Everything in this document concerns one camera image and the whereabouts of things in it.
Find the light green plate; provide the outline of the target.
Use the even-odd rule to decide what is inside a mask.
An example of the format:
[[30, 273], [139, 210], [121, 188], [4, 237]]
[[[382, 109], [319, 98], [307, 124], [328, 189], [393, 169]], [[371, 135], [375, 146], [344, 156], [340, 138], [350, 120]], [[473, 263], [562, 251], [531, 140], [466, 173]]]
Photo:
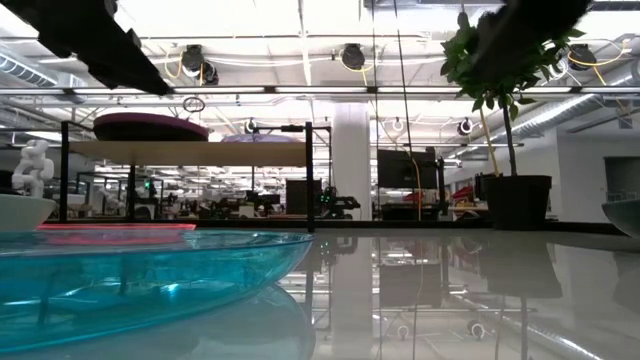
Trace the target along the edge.
[[55, 208], [50, 199], [0, 194], [0, 232], [33, 231]]

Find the wooden shelf with black frame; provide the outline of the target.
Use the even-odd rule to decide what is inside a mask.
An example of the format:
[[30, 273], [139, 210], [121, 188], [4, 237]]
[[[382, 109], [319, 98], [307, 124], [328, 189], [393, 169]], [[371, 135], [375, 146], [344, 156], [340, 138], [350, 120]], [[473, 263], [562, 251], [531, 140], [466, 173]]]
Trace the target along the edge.
[[138, 166], [250, 166], [304, 167], [301, 142], [191, 142], [191, 141], [70, 141], [70, 121], [61, 125], [59, 221], [68, 221], [69, 155], [112, 160], [129, 166], [128, 184], [135, 184]]

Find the transparent teal plate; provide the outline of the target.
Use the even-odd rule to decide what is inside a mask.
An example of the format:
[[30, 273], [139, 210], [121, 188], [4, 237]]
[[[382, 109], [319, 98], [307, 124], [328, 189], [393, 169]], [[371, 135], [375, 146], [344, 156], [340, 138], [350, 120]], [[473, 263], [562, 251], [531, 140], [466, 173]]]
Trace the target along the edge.
[[308, 233], [0, 233], [0, 354], [63, 345], [243, 304], [305, 258]]

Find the black cabinet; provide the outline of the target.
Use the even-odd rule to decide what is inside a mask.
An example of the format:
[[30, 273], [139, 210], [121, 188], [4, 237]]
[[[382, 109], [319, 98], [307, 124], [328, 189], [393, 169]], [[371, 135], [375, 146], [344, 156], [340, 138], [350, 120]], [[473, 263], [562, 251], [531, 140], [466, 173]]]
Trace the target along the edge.
[[[321, 213], [320, 194], [322, 192], [322, 183], [320, 180], [313, 181], [314, 194], [314, 214], [318, 216]], [[285, 188], [285, 209], [288, 215], [306, 215], [307, 214], [307, 182], [305, 180], [286, 180]]]

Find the black metal rack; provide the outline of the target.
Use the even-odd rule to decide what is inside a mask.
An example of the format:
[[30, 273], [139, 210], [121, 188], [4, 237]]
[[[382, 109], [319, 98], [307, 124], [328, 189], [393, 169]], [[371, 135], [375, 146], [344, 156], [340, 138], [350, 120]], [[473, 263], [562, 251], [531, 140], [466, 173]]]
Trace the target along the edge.
[[315, 226], [315, 202], [314, 202], [314, 163], [313, 163], [313, 134], [316, 130], [326, 131], [329, 136], [329, 150], [332, 150], [332, 127], [314, 126], [312, 122], [304, 125], [282, 125], [282, 126], [258, 126], [254, 125], [251, 130], [252, 136], [264, 131], [280, 131], [282, 133], [304, 133], [305, 134], [305, 169], [306, 169], [306, 211], [307, 225], [310, 231]]

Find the green leafy plant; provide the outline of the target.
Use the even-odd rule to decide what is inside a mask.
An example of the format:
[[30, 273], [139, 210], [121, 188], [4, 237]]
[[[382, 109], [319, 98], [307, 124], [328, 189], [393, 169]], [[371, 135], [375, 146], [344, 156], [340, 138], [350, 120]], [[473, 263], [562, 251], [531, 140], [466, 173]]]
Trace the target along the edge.
[[445, 60], [440, 74], [449, 83], [459, 87], [458, 96], [468, 96], [474, 100], [474, 110], [497, 107], [502, 111], [510, 174], [516, 176], [518, 170], [511, 122], [518, 117], [522, 105], [534, 102], [524, 92], [541, 80], [548, 80], [551, 71], [557, 68], [561, 55], [569, 49], [570, 41], [583, 36], [584, 32], [574, 25], [565, 35], [536, 44], [538, 61], [523, 72], [506, 75], [499, 80], [480, 80], [471, 73], [471, 57], [478, 41], [478, 23], [471, 24], [465, 12], [458, 14], [457, 23], [455, 35], [441, 44]]

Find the transparent pink plate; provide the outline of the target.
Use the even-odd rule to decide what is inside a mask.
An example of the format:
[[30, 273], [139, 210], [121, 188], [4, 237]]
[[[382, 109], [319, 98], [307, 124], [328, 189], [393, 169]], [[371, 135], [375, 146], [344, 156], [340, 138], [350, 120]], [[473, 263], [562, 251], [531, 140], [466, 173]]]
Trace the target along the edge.
[[127, 246], [172, 244], [195, 230], [193, 224], [44, 224], [37, 232], [52, 245]]

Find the white square pillar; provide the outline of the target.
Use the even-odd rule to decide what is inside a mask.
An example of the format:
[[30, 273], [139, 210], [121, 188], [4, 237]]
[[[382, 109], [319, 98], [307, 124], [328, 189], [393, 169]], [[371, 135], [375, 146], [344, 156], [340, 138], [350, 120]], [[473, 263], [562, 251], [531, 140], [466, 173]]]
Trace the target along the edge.
[[333, 180], [340, 196], [352, 196], [355, 220], [372, 219], [370, 117], [366, 103], [338, 103], [332, 121]]

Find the black computer monitor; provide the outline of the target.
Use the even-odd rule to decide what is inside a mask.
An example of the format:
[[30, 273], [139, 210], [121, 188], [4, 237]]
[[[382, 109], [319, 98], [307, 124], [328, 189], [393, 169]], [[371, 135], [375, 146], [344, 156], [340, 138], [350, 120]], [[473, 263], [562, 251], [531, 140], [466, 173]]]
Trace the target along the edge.
[[436, 189], [438, 165], [435, 150], [409, 153], [403, 150], [378, 150], [378, 185], [387, 189]]

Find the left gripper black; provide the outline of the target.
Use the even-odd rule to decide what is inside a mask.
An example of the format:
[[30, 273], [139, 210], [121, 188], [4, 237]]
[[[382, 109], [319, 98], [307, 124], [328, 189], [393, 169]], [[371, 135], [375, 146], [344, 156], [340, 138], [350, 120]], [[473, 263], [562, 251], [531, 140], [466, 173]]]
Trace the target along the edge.
[[114, 21], [117, 0], [0, 0], [38, 32], [38, 42], [59, 58], [72, 54], [109, 89], [172, 93], [159, 70]]

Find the dark teal plate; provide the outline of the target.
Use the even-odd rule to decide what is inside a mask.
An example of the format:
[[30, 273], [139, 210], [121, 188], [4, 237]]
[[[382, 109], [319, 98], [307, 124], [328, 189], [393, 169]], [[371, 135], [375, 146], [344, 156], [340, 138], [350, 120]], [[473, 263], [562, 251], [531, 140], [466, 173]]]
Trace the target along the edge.
[[640, 199], [601, 205], [607, 219], [626, 235], [640, 240]]

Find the black plant pot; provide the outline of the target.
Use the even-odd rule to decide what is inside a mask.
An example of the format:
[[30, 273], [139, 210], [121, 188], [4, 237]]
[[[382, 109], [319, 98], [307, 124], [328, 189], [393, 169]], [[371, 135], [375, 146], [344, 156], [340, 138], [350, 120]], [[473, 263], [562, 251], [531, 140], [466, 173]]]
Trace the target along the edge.
[[544, 224], [552, 187], [550, 176], [488, 177], [482, 180], [482, 186], [495, 229], [525, 231]]

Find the purple plate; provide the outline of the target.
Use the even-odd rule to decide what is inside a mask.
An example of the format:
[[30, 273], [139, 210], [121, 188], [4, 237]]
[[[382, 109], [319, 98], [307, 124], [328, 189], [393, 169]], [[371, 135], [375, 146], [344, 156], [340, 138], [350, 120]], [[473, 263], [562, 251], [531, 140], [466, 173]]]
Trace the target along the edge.
[[93, 132], [101, 141], [202, 141], [209, 131], [188, 120], [150, 113], [112, 113], [93, 122]]

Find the silver ventilation duct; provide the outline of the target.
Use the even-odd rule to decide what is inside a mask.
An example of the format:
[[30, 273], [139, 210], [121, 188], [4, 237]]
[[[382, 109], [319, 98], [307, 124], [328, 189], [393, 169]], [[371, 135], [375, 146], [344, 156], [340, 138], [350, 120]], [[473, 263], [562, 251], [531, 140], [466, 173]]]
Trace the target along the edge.
[[625, 73], [614, 78], [613, 83], [604, 90], [593, 93], [594, 87], [583, 87], [589, 93], [580, 93], [561, 102], [547, 103], [520, 115], [511, 128], [512, 140], [521, 140], [531, 134], [541, 133], [548, 128], [570, 121], [594, 111], [605, 104], [607, 98], [622, 95], [640, 94], [640, 60], [624, 67]]

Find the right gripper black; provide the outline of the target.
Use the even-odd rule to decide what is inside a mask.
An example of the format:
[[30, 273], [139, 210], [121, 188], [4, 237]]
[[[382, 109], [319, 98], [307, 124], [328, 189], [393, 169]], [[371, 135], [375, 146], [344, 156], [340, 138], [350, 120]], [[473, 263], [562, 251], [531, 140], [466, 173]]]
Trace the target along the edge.
[[496, 14], [479, 19], [471, 73], [499, 80], [523, 72], [538, 61], [536, 44], [565, 35], [593, 0], [502, 0]]

